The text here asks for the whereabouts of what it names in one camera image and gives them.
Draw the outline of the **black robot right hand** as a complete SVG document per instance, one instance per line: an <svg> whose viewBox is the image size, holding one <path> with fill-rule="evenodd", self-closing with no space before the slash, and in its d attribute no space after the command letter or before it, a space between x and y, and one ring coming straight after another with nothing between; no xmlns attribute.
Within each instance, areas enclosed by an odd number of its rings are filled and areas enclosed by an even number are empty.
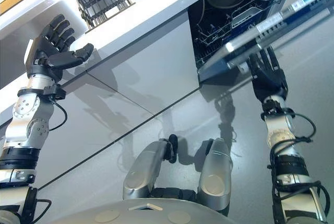
<svg viewBox="0 0 334 224"><path fill-rule="evenodd" d="M286 100L288 84L283 69L279 66L276 54L270 46L249 56L247 64L253 77L255 97L263 103L269 96L280 96Z"/></svg>

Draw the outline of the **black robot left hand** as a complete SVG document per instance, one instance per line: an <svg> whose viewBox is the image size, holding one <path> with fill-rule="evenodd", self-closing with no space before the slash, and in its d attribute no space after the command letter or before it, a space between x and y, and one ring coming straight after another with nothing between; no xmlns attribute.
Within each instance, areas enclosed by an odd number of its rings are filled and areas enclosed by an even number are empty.
<svg viewBox="0 0 334 224"><path fill-rule="evenodd" d="M44 75L59 82L64 70L87 61L94 46L88 43L71 51L69 48L75 42L74 32L64 15L55 16L33 40L25 63L27 76Z"/></svg>

